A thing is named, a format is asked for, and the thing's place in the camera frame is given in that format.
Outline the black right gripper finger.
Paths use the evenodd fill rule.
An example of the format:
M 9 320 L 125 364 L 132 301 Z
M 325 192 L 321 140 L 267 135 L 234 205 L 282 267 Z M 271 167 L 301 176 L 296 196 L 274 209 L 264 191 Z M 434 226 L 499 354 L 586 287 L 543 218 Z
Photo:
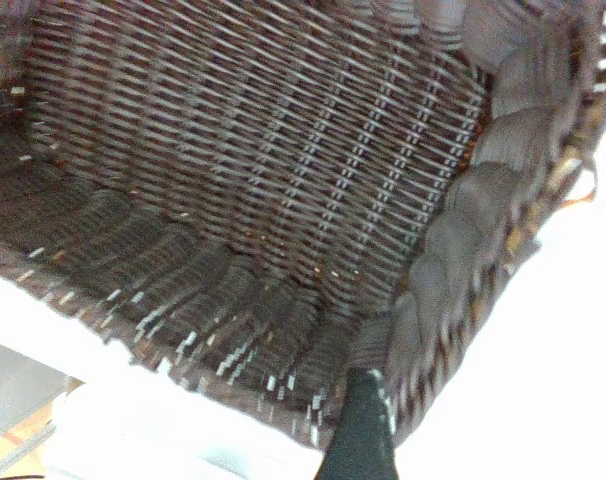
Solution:
M 321 480 L 399 477 L 395 466 L 390 402 L 375 369 L 348 372 L 343 407 L 318 470 Z

